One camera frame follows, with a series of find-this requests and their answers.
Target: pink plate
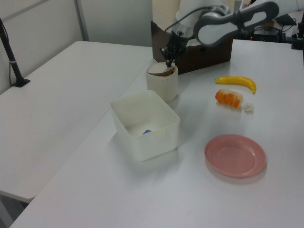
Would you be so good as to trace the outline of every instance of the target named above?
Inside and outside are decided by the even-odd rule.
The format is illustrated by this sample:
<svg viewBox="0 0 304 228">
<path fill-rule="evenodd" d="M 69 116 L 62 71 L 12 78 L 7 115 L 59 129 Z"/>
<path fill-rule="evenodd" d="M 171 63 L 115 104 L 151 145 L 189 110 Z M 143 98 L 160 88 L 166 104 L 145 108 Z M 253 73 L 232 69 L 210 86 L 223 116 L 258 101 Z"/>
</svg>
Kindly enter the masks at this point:
<svg viewBox="0 0 304 228">
<path fill-rule="evenodd" d="M 230 177 L 254 175 L 266 164 L 262 147 L 237 134 L 225 134 L 211 139 L 205 147 L 205 157 L 214 169 Z"/>
</svg>

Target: yellow banana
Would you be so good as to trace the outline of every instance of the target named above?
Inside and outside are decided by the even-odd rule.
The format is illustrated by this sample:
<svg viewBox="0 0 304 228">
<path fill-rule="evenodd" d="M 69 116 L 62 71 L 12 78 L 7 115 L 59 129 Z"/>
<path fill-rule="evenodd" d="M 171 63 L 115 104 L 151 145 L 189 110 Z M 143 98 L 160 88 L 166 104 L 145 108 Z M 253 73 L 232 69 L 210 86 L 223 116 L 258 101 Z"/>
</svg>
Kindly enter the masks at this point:
<svg viewBox="0 0 304 228">
<path fill-rule="evenodd" d="M 251 89 L 252 93 L 256 93 L 256 83 L 249 77 L 245 76 L 222 76 L 215 79 L 217 84 L 236 84 L 246 86 Z"/>
</svg>

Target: floor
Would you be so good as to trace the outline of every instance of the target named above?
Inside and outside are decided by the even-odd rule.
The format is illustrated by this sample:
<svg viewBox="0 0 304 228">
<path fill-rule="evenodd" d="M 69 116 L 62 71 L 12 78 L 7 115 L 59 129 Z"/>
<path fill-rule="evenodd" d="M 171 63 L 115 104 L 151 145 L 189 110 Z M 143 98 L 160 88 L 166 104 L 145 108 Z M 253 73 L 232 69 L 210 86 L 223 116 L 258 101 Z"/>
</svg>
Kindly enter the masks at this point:
<svg viewBox="0 0 304 228">
<path fill-rule="evenodd" d="M 9 228 L 28 204 L 0 195 L 0 228 Z"/>
</svg>

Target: white wall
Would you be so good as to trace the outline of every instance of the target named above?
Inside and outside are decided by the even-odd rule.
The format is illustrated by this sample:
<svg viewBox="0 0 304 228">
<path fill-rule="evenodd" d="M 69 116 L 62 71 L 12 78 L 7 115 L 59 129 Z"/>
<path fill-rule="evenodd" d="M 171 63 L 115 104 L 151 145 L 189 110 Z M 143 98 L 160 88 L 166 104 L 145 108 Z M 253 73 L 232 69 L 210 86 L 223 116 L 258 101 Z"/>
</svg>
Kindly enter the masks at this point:
<svg viewBox="0 0 304 228">
<path fill-rule="evenodd" d="M 152 0 L 79 0 L 89 41 L 152 46 Z"/>
<path fill-rule="evenodd" d="M 45 1 L 4 21 L 4 25 L 23 77 L 82 40 L 74 0 Z M 9 60 L 0 42 L 0 94 L 10 86 L 8 75 Z"/>
</svg>

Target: brown box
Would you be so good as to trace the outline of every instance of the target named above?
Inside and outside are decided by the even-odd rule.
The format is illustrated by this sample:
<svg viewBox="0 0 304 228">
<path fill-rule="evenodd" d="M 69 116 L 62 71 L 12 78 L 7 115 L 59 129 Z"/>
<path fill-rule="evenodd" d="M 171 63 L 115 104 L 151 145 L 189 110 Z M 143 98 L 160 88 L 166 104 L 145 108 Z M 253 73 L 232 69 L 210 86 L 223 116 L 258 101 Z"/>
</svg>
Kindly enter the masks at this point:
<svg viewBox="0 0 304 228">
<path fill-rule="evenodd" d="M 160 48 L 166 47 L 170 33 L 165 33 L 153 21 L 151 21 L 151 33 L 153 58 L 157 62 L 165 62 Z M 189 46 L 187 52 L 175 63 L 179 69 L 179 74 L 230 61 L 232 40 L 233 38 L 229 38 L 215 47 Z"/>
</svg>

